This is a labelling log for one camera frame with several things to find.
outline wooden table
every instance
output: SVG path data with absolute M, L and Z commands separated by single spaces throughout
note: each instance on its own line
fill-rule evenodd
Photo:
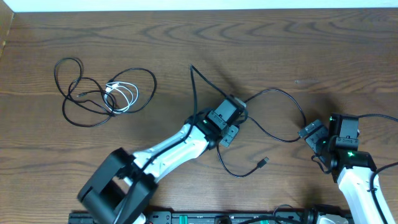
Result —
M 327 124 L 331 112 L 398 116 L 398 9 L 21 13 L 7 39 L 0 59 L 1 223 L 65 223 L 71 210 L 83 209 L 76 195 L 111 151 L 142 150 L 176 133 L 192 113 L 191 63 L 243 99 L 281 88 L 309 122 Z M 72 126 L 53 79 L 55 62 L 69 56 L 79 57 L 84 76 L 102 85 L 129 67 L 152 70 L 157 93 L 140 113 L 96 128 Z M 73 63 L 62 65 L 64 89 L 77 72 Z M 138 103 L 153 87 L 143 73 L 120 79 L 139 86 Z M 218 105 L 222 97 L 196 80 L 199 109 Z M 82 82 L 76 92 L 93 88 Z M 278 93 L 256 98 L 248 110 L 281 138 L 295 138 L 302 126 L 294 104 Z M 87 123 L 102 118 L 72 104 L 67 113 Z M 364 118 L 359 125 L 359 150 L 370 152 L 378 167 L 398 161 L 396 123 Z M 164 178 L 151 204 L 176 211 L 269 211 L 282 203 L 348 208 L 331 176 L 310 161 L 304 141 L 277 142 L 248 121 L 221 150 L 236 173 L 265 156 L 270 161 L 236 179 L 216 151 L 206 152 Z M 395 219 L 397 180 L 396 168 L 381 174 Z

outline cable plug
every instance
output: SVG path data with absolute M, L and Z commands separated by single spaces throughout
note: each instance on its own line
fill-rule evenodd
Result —
M 261 168 L 261 167 L 265 166 L 268 161 L 269 161 L 268 157 L 263 158 L 260 162 L 257 163 L 257 167 Z
M 76 97 L 81 97 L 81 96 L 84 96 L 84 95 L 87 95 L 87 93 L 80 93 L 80 94 L 77 95 Z
M 114 83 L 111 86 L 108 86 L 108 84 L 106 84 L 105 92 L 109 93 L 110 91 L 112 91 L 112 89 L 115 89 L 118 86 L 119 86 L 119 83 Z

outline tangled wires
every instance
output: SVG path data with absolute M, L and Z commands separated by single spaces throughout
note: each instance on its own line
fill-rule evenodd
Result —
M 64 62 L 64 61 L 67 61 L 67 60 L 72 60 L 72 61 L 74 61 L 74 62 L 76 62 L 76 63 L 78 64 L 79 69 L 80 69 L 80 74 L 79 74 L 79 77 L 78 77 L 77 79 L 75 79 L 74 81 L 71 82 L 71 84 L 69 84 L 68 93 L 65 94 L 65 93 L 61 90 L 61 87 L 60 87 L 60 84 L 59 84 L 59 81 L 58 81 L 58 69 L 59 69 L 60 64 L 61 64 L 62 62 Z M 134 110 L 134 111 L 129 111 L 129 109 L 130 109 L 130 107 L 131 107 L 131 106 L 137 101 L 137 99 L 138 99 L 139 91 L 138 91 L 137 86 L 135 86 L 135 85 L 132 84 L 132 83 L 126 83 L 126 82 L 115 81 L 115 79 L 116 79 L 118 76 L 120 76 L 121 74 L 123 74 L 123 73 L 125 73 L 125 72 L 131 71 L 131 70 L 142 70 L 142 71 L 145 71 L 145 72 L 149 73 L 149 74 L 152 76 L 153 80 L 154 80 L 154 89 L 152 90 L 152 93 L 151 93 L 150 97 L 148 97 L 148 100 L 147 100 L 139 109 Z M 103 90 L 102 87 L 101 87 L 101 85 L 100 85 L 95 79 L 89 78 L 89 77 L 83 77 L 83 64 L 82 64 L 82 62 L 81 62 L 79 59 L 77 59 L 77 58 L 71 58 L 71 57 L 63 58 L 63 59 L 59 60 L 59 61 L 55 64 L 55 66 L 54 66 L 54 79 L 55 79 L 55 84 L 57 85 L 58 91 L 59 91 L 59 92 L 63 95 L 63 97 L 64 97 L 64 100 L 63 100 L 63 103 L 62 103 L 62 114 L 63 114 L 63 117 L 64 117 L 69 123 L 71 123 L 71 124 L 73 124 L 73 125 L 75 125 L 75 126 L 85 127 L 85 128 L 91 128 L 91 127 L 95 127 L 95 126 L 104 124 L 105 122 L 109 121 L 109 119 L 111 119 L 111 117 L 115 117 L 116 114 L 132 114 L 132 113 L 137 113 L 138 111 L 144 109 L 145 106 L 150 102 L 150 100 L 154 97 L 155 92 L 156 92 L 156 88 L 157 88 L 156 77 L 155 77 L 155 75 L 154 75 L 150 70 L 144 69 L 144 68 L 129 68 L 129 69 L 126 69 L 126 70 L 124 70 L 124 71 L 119 72 L 119 73 L 118 73 L 117 75 L 115 75 L 112 79 L 110 79 L 109 82 L 107 82 L 107 84 L 106 84 L 106 89 Z M 93 100 L 76 100 L 76 99 L 74 99 L 74 98 L 72 97 L 73 91 L 76 89 L 76 87 L 78 86 L 78 84 L 79 84 L 82 80 L 90 80 L 90 81 L 93 81 L 93 82 L 96 84 L 96 86 L 98 87 L 98 89 L 97 89 L 97 90 L 86 91 L 86 92 L 84 92 L 84 93 L 80 93 L 79 95 L 77 95 L 77 97 L 84 96 L 84 95 L 87 95 L 87 94 L 89 94 L 89 93 L 100 93 L 100 94 L 101 94 L 101 98 L 103 99 L 104 104 L 106 105 L 106 107 L 108 107 L 108 109 L 106 109 L 104 106 L 101 106 L 100 104 L 96 103 L 96 102 L 93 101 Z M 135 96 L 134 96 L 133 92 L 128 88 L 128 86 L 132 86 L 132 87 L 135 88 L 135 90 L 136 90 Z M 130 93 L 130 95 L 129 95 L 129 96 L 131 97 L 130 100 L 129 100 L 129 97 L 128 97 L 126 94 L 124 94 L 124 93 L 120 90 L 120 88 L 125 89 L 125 90 L 127 90 L 127 91 Z M 120 107 L 117 105 L 117 103 L 116 103 L 116 98 L 115 98 L 115 96 L 111 93 L 111 92 L 114 91 L 114 90 L 115 90 L 115 91 L 118 91 L 120 94 L 122 94 L 122 96 L 123 96 L 123 97 L 126 99 L 126 101 L 127 101 L 127 106 L 125 106 L 125 107 L 123 107 L 123 108 L 120 108 Z M 105 118 L 104 120 L 98 122 L 98 123 L 95 123 L 95 124 L 81 124 L 81 123 L 74 122 L 74 121 L 72 121 L 72 120 L 67 116 L 67 114 L 66 114 L 66 112 L 65 112 L 65 104 L 66 104 L 67 101 L 71 101 L 72 103 L 76 104 L 77 106 L 79 106 L 79 107 L 81 107 L 81 108 L 83 108 L 83 109 L 85 109 L 85 110 L 87 110 L 87 111 L 90 111 L 90 112 L 93 112 L 93 113 L 96 113 L 96 114 L 106 115 L 106 116 L 108 116 L 108 117 Z M 100 110 L 93 110 L 93 109 L 90 109 L 90 108 L 86 107 L 86 106 L 84 105 L 84 103 L 92 103 L 92 104 L 94 104 L 95 106 L 99 107 Z

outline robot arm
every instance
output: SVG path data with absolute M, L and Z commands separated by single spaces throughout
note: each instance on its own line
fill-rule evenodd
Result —
M 121 148 L 115 150 L 80 190 L 78 200 L 101 224 L 115 220 L 124 224 L 144 223 L 142 211 L 156 191 L 159 180 L 219 143 L 228 147 L 239 131 L 238 119 L 245 113 L 245 107 L 241 100 L 227 96 L 217 109 L 198 113 L 195 123 L 189 118 L 177 134 L 154 147 L 131 155 Z M 187 136 L 191 126 L 188 138 L 177 144 Z M 155 159 L 142 170 L 151 158 Z M 132 187 L 131 193 L 125 194 L 113 181 L 114 177 L 124 179 Z
M 329 130 L 316 120 L 299 131 L 298 135 L 305 138 L 316 157 L 328 169 L 324 173 L 332 174 L 347 200 L 354 222 L 382 223 L 370 188 L 376 165 L 368 152 L 358 151 L 358 117 L 332 114 Z M 384 200 L 377 175 L 374 178 L 374 187 L 387 222 L 395 223 Z

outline white wall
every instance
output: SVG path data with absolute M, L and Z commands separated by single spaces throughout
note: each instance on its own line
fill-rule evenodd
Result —
M 398 0 L 4 0 L 14 12 L 398 7 Z

